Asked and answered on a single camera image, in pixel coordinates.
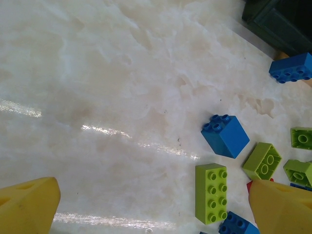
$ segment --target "floor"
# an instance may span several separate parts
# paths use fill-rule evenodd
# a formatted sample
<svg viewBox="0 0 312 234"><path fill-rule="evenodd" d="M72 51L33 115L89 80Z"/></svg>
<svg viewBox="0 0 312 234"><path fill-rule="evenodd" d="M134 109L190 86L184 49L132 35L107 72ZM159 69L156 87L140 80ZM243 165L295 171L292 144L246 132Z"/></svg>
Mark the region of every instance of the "floor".
<svg viewBox="0 0 312 234"><path fill-rule="evenodd" d="M311 127L312 89L268 76L275 51L242 0L3 0L0 187L55 176L51 234L217 234L195 218L195 165L227 166L228 210L251 222L241 165L259 141L283 160ZM200 130L238 117L250 143L218 156Z"/></svg>

